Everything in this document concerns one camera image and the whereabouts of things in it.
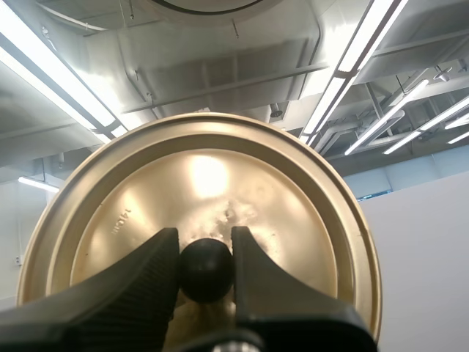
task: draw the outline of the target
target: wall outlet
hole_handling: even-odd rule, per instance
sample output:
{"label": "wall outlet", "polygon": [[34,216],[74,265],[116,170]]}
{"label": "wall outlet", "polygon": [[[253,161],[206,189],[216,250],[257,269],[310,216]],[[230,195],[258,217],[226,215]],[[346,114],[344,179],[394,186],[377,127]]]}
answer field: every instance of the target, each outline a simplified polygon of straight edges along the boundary
{"label": "wall outlet", "polygon": [[19,256],[15,257],[15,264],[17,266],[22,266],[23,262],[24,262],[24,255],[19,255]]}

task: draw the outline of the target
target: can lid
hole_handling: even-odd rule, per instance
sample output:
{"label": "can lid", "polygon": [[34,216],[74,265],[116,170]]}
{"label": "can lid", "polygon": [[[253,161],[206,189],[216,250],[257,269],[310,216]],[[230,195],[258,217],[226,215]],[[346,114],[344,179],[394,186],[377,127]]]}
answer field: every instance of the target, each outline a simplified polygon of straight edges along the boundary
{"label": "can lid", "polygon": [[375,337],[380,272],[358,203],[311,148],[274,127],[228,114],[144,125],[91,155],[38,223],[18,303],[109,267],[163,227],[180,246],[249,226],[286,272],[355,305]]}

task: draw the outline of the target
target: white wall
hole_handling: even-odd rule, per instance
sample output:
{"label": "white wall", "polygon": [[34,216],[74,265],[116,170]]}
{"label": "white wall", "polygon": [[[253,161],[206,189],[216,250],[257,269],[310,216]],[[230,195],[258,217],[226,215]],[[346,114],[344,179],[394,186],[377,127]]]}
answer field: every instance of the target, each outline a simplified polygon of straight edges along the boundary
{"label": "white wall", "polygon": [[[46,177],[55,186],[64,182],[48,174]],[[36,223],[52,197],[50,192],[17,180],[0,183],[0,310],[15,306],[21,268],[15,258],[24,255]]]}
{"label": "white wall", "polygon": [[467,351],[469,172],[360,205],[383,278],[380,350]]}
{"label": "white wall", "polygon": [[469,145],[360,172],[344,180],[359,198],[388,190],[398,191],[466,171],[469,171]]}

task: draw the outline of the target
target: ceiling light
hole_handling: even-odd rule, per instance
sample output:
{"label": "ceiling light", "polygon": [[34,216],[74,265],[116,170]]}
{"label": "ceiling light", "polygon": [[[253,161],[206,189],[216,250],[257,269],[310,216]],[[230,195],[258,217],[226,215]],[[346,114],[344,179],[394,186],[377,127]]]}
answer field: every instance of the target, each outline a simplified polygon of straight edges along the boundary
{"label": "ceiling light", "polygon": [[[85,119],[81,114],[70,106],[65,100],[57,95],[47,84],[42,82],[38,77],[32,74],[26,67],[18,62],[13,56],[8,54],[2,47],[0,47],[0,62],[3,62],[9,69],[31,84],[41,94],[43,94],[52,103],[61,108],[68,116],[72,117],[76,122],[88,130],[94,130],[94,125]],[[93,134],[104,143],[109,143],[111,140],[103,134]]]}
{"label": "ceiling light", "polygon": [[448,142],[448,144],[453,144],[453,143],[459,142],[461,139],[464,139],[466,137],[469,137],[469,132],[466,132],[466,133],[462,134],[461,136],[456,137],[455,139],[452,139],[451,141]]}
{"label": "ceiling light", "polygon": [[401,139],[398,141],[396,144],[394,144],[391,148],[387,149],[383,154],[391,154],[393,151],[399,149],[402,147],[404,144],[410,142],[412,139],[417,138],[420,136],[422,132],[420,131],[413,131],[411,134],[409,134],[407,137]]}
{"label": "ceiling light", "polygon": [[303,134],[300,136],[300,142],[306,143],[308,141],[309,136]]}
{"label": "ceiling light", "polygon": [[459,127],[463,125],[467,125],[469,123],[469,114],[464,115],[463,117],[460,117],[459,119],[450,122],[445,129],[448,130],[449,128],[454,128],[454,127]]}
{"label": "ceiling light", "polygon": [[49,185],[46,182],[38,181],[30,177],[21,176],[20,178],[18,178],[18,181],[20,181],[21,183],[24,183],[25,185],[45,189],[46,191],[53,192],[53,193],[57,193],[59,191],[59,188],[57,188],[56,186]]}
{"label": "ceiling light", "polygon": [[115,121],[112,113],[2,0],[0,32],[103,126]]}
{"label": "ceiling light", "polygon": [[428,83],[429,83],[428,80],[424,79],[419,84],[417,84],[410,92],[407,93],[407,95],[405,95],[396,105],[394,105],[391,108],[391,110],[389,110],[381,119],[377,120],[376,123],[372,127],[366,130],[366,132],[363,133],[357,139],[357,141],[354,144],[352,144],[349,149],[345,151],[345,155],[349,155],[353,150],[355,150],[357,147],[362,145],[369,137],[371,137],[380,128],[382,128],[387,123],[387,121],[389,121],[389,119],[392,118],[392,116],[394,116],[395,113],[398,112],[398,110],[400,110],[405,104],[407,104],[416,95],[418,95],[427,86]]}
{"label": "ceiling light", "polygon": [[[441,114],[439,114],[438,116],[436,116],[435,118],[431,119],[429,122],[427,122],[425,125],[423,125],[422,127],[420,127],[419,129],[420,130],[423,130],[423,131],[428,131],[430,128],[432,128],[433,126],[437,125],[438,123],[448,119],[449,117],[453,116],[454,114],[456,114],[459,110],[462,110],[464,109],[466,106],[469,105],[469,97],[466,97],[465,99],[462,99],[460,102],[454,104],[451,108],[449,108],[448,110],[445,110],[443,111]],[[451,128],[452,124],[446,126],[446,129],[449,129]]]}
{"label": "ceiling light", "polygon": [[[339,70],[344,72],[350,72],[353,70],[357,61],[360,59],[360,56],[363,56],[363,59],[358,65],[360,70],[368,62],[369,58],[373,54],[376,47],[381,43],[381,40],[391,28],[392,24],[396,20],[399,13],[402,11],[408,0],[374,0],[369,6],[368,12],[365,15],[358,31],[356,32],[352,42],[347,49],[347,52],[342,59]],[[385,20],[388,11],[393,11],[389,19],[382,23]],[[380,30],[379,35],[370,45],[370,41],[373,38],[374,33],[379,30],[378,26],[382,24],[383,28]]]}
{"label": "ceiling light", "polygon": [[306,127],[303,131],[304,133],[312,133],[314,131],[316,126],[320,123],[321,117],[324,116],[324,113],[328,109],[334,97],[336,97],[337,92],[341,89],[342,84],[344,82],[345,82],[345,78],[337,78],[337,77],[332,78],[329,85],[326,87],[324,94],[321,97],[321,100],[317,104],[316,109],[314,110],[311,118],[306,124]]}
{"label": "ceiling light", "polygon": [[316,134],[311,137],[311,139],[310,139],[309,142],[308,142],[308,145],[313,144],[313,142],[314,142],[314,140],[316,139],[316,137],[317,137],[318,134],[320,134],[320,133],[319,133],[319,132],[316,132]]}
{"label": "ceiling light", "polygon": [[120,125],[118,128],[113,130],[111,133],[113,134],[114,137],[120,137],[123,134],[126,134],[127,132],[128,132],[127,129],[124,126]]}
{"label": "ceiling light", "polygon": [[[391,148],[387,149],[383,154],[392,153],[393,151],[400,148],[402,145],[410,142],[411,140],[413,140],[414,138],[416,138],[417,136],[419,136],[423,132],[428,131],[430,128],[434,127],[438,123],[443,122],[444,120],[447,120],[448,118],[450,118],[451,116],[456,114],[458,111],[461,111],[461,110],[465,109],[468,105],[469,105],[469,97],[466,97],[466,98],[462,99],[460,102],[454,104],[451,108],[443,111],[441,114],[439,114],[438,116],[431,119],[429,122],[427,122],[427,123],[423,124],[421,127],[417,128],[417,130],[412,132],[409,136],[405,137],[403,140],[401,140],[401,141],[397,142],[396,144],[394,144]],[[449,129],[449,128],[464,125],[465,123],[464,123],[463,119],[465,119],[468,115],[469,114],[466,114],[465,116],[461,117],[460,119],[458,119],[458,120],[454,121],[453,123],[447,125],[445,127],[445,129]],[[455,142],[458,142],[460,140],[460,139],[458,139],[459,137],[453,139],[452,141],[450,141],[448,143],[453,144]]]}
{"label": "ceiling light", "polygon": [[[462,99],[460,102],[454,104],[451,108],[449,108],[445,112],[443,112],[443,114],[445,114],[447,111],[449,111],[450,114],[448,115],[448,117],[451,117],[451,115],[456,114],[458,111],[463,110],[468,106],[469,106],[469,97],[466,97],[466,98]],[[466,114],[463,117],[453,121],[452,123],[447,125],[445,127],[445,129],[449,130],[450,128],[459,127],[461,125],[465,125],[467,122],[469,122],[469,114]]]}
{"label": "ceiling light", "polygon": [[303,133],[314,133],[326,123],[407,1],[375,0],[369,5]]}

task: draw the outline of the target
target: black ball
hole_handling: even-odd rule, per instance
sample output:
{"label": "black ball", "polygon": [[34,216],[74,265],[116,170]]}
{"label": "black ball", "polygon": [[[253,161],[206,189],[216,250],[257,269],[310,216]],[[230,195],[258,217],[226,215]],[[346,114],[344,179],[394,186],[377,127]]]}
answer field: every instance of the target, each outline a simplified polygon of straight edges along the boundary
{"label": "black ball", "polygon": [[202,238],[180,255],[179,275],[183,293],[198,303],[222,299],[233,283],[235,264],[225,243]]}

